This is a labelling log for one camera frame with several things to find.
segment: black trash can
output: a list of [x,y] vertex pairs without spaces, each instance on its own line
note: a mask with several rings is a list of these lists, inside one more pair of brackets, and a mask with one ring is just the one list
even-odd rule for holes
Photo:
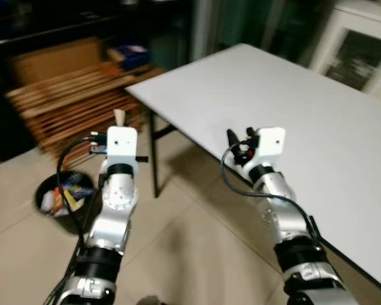
[[[67,180],[71,175],[73,175],[74,171],[65,171],[61,173],[61,181]],[[82,180],[79,182],[79,185],[82,187],[92,188],[93,182],[89,175],[79,172],[82,174]],[[51,177],[44,180],[43,183],[41,183],[36,191],[35,197],[34,197],[34,206],[37,209],[37,211],[45,215],[49,218],[54,219],[57,223],[59,223],[68,233],[70,234],[77,234],[77,228],[73,220],[71,219],[70,215],[63,215],[54,217],[51,214],[45,213],[41,210],[41,203],[43,202],[43,197],[46,192],[54,190],[57,186],[57,175],[52,175]],[[83,205],[78,208],[74,214],[77,218],[77,221],[80,223],[80,225],[83,227],[84,224],[84,218],[86,216],[86,213],[89,209],[89,207],[92,206],[90,210],[90,214],[88,216],[88,221],[86,223],[86,226],[83,228],[83,232],[87,233],[90,230],[90,227],[95,220],[96,216],[100,213],[100,210],[102,209],[102,202],[100,200],[99,192],[97,189],[93,190],[93,194],[86,197],[84,199]]]

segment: black metal table leg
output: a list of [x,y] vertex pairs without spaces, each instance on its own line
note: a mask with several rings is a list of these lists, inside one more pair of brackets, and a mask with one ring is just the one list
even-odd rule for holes
[[150,144],[151,144],[151,163],[152,163],[152,178],[154,180],[154,197],[158,198],[158,160],[157,160],[157,145],[156,145],[156,131],[155,131],[155,114],[154,111],[149,111],[150,120]]

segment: wire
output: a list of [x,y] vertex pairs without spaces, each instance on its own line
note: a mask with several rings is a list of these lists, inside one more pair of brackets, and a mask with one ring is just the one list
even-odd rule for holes
[[320,232],[318,230],[318,227],[316,225],[316,223],[314,222],[314,218],[310,215],[307,215],[305,213],[305,211],[296,203],[294,202],[293,200],[287,198],[287,197],[284,197],[284,196],[280,196],[280,195],[275,195],[275,194],[266,194],[266,193],[253,193],[253,192],[246,192],[242,189],[239,189],[238,187],[236,186],[233,186],[229,180],[227,179],[227,176],[225,174],[225,170],[224,170],[224,167],[225,167],[225,160],[226,160],[226,157],[227,155],[231,152],[231,150],[236,147],[237,145],[239,144],[243,144],[244,142],[238,142],[238,143],[234,143],[233,145],[231,145],[223,154],[222,156],[222,160],[220,162],[220,173],[222,174],[222,178],[225,182],[225,184],[230,188],[232,189],[235,193],[238,193],[242,196],[247,196],[247,197],[259,197],[259,198],[273,198],[273,199],[279,199],[279,200],[282,200],[282,201],[285,201],[285,202],[288,202],[289,204],[293,205],[297,210],[298,212],[302,215],[302,217],[304,218],[304,221],[306,223],[306,227],[307,227],[307,230],[309,231],[309,234],[312,236],[312,238],[314,239],[314,241],[317,243],[317,244],[320,244],[320,238],[321,238],[321,235],[320,235]]
[[67,281],[68,278],[63,277],[59,283],[55,286],[55,288],[51,291],[49,296],[46,298],[44,305],[49,305],[53,304],[54,298],[56,298],[58,291],[64,287],[65,282]]
[[71,217],[73,223],[76,226],[77,234],[79,236],[79,241],[80,241],[81,244],[83,244],[83,241],[84,241],[84,238],[83,238],[83,228],[80,225],[80,223],[77,221],[77,218],[76,218],[74,212],[70,208],[68,199],[65,196],[64,188],[62,187],[62,183],[61,183],[61,171],[62,171],[62,163],[64,162],[64,159],[65,159],[66,155],[68,155],[70,153],[70,151],[75,146],[79,145],[80,143],[86,142],[86,141],[92,141],[92,138],[91,137],[84,137],[84,138],[78,139],[78,140],[72,142],[71,144],[69,144],[63,150],[62,154],[60,155],[59,160],[58,160],[58,165],[57,165],[57,185],[58,185],[59,193],[61,194],[61,197],[63,199],[63,205],[67,209],[67,211],[69,213],[69,216]]
[[68,155],[70,153],[70,151],[75,146],[77,146],[80,143],[83,143],[83,142],[86,142],[86,141],[92,141],[92,140],[93,139],[91,137],[84,137],[84,138],[81,138],[81,139],[78,139],[78,140],[74,141],[73,143],[69,144],[63,150],[63,152],[60,155],[59,160],[58,160],[58,164],[57,164],[57,186],[58,186],[58,189],[59,189],[59,193],[61,194],[61,197],[63,199],[63,205],[67,209],[69,216],[72,218],[72,221],[76,225],[76,229],[77,229],[79,238],[78,238],[78,240],[76,242],[75,249],[74,249],[74,251],[72,253],[72,256],[70,257],[70,260],[69,260],[67,269],[65,271],[65,274],[63,275],[63,278],[58,282],[58,284],[55,286],[55,288],[51,291],[49,296],[46,298],[46,300],[44,302],[44,305],[49,305],[49,304],[52,304],[53,302],[57,301],[57,299],[59,297],[58,296],[59,291],[61,289],[63,289],[66,281],[70,278],[70,276],[72,275],[72,273],[74,271],[74,265],[75,265],[77,254],[78,254],[78,252],[81,251],[81,249],[82,249],[82,247],[84,245],[84,238],[83,238],[83,231],[84,231],[84,229],[83,228],[86,227],[86,224],[87,224],[87,221],[88,221],[88,218],[89,218],[89,214],[90,214],[90,211],[91,211],[91,209],[93,207],[93,202],[94,202],[94,200],[92,200],[90,202],[90,206],[88,207],[88,210],[86,211],[86,215],[84,217],[84,222],[83,222],[83,227],[82,227],[80,225],[80,223],[77,221],[77,218],[76,218],[74,212],[70,208],[68,199],[66,198],[65,193],[64,193],[64,189],[62,187],[61,176],[60,176],[61,172],[62,172],[61,171],[62,164],[64,163],[64,159],[65,159],[66,155]]

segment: tiled floor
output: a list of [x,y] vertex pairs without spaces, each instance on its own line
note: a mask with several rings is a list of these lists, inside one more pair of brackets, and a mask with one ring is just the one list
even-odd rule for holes
[[[138,143],[138,154],[148,154],[146,133]],[[152,197],[150,165],[141,163],[115,304],[158,295],[172,305],[285,305],[251,202],[232,194],[218,163],[181,134],[158,145],[164,189]],[[96,177],[100,163],[97,156],[77,169]],[[0,305],[42,304],[67,266],[76,237],[32,206],[35,188],[54,171],[37,149],[0,164]]]

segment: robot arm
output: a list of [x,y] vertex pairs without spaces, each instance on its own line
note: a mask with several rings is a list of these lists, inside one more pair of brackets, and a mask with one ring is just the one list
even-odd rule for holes
[[91,227],[84,250],[76,258],[74,274],[64,285],[58,305],[114,303],[130,215],[138,201],[133,180],[138,168],[137,131],[112,126],[103,140],[107,141],[107,159],[102,165],[102,211]]
[[255,132],[248,128],[247,134],[248,140],[238,145],[236,135],[227,131],[234,163],[243,177],[250,178],[254,193],[276,195],[259,201],[257,208],[283,272],[288,305],[358,305],[328,262],[317,241],[317,229],[305,212],[292,204],[293,191],[283,175],[274,171],[285,131],[262,128]]

